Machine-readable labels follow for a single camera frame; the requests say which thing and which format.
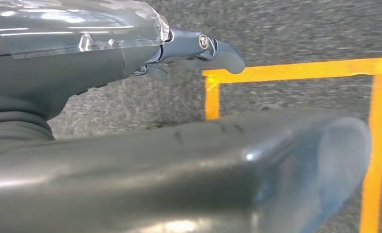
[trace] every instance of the gray plastic cover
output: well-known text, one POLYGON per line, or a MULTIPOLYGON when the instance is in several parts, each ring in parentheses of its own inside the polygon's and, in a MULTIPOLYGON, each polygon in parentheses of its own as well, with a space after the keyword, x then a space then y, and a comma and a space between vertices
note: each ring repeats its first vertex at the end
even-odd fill
POLYGON ((14 58, 161 45, 166 19, 134 0, 0 0, 0 55, 14 58))

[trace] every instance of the gray carpet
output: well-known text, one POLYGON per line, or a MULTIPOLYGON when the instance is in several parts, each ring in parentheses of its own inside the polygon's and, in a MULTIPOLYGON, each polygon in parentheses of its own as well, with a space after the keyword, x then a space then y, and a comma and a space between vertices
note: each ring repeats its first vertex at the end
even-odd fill
MULTIPOLYGON (((172 27, 230 42, 248 65, 382 57, 382 0, 149 0, 172 27)), ((201 71, 169 68, 171 78, 123 82, 72 98, 50 122, 58 138, 144 130, 152 123, 204 119, 201 71)), ((367 116, 371 79, 356 77, 222 87, 222 114, 263 104, 348 109, 367 116)), ((356 233, 356 193, 319 233, 356 233)))

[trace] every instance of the orange tape line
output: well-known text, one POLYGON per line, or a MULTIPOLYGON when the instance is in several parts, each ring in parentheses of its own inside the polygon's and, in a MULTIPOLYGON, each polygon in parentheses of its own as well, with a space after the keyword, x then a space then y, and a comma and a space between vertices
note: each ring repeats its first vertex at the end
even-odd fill
POLYGON ((373 149, 363 186, 360 233, 379 232, 382 211, 382 58, 248 67, 238 75, 225 70, 208 70, 203 74, 207 77, 207 120, 220 117, 220 84, 373 75, 370 106, 373 149))

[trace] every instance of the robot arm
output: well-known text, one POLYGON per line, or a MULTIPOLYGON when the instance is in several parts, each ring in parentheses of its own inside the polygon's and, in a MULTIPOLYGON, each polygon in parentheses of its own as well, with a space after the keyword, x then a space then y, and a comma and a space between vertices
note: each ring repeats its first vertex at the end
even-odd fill
POLYGON ((145 3, 0 0, 0 233, 310 233, 361 183, 370 133, 337 111, 54 140, 70 96, 181 59, 245 67, 145 3))

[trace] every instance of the yellow floor marking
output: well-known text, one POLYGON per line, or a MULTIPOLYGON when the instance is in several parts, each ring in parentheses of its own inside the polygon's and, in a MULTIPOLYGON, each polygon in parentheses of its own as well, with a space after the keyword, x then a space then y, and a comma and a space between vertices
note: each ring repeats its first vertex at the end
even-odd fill
POLYGON ((248 67, 238 75, 225 70, 204 71, 206 119, 220 117, 221 84, 335 78, 360 74, 374 77, 369 120, 373 149, 363 186, 360 233, 378 233, 382 213, 382 58, 248 67))

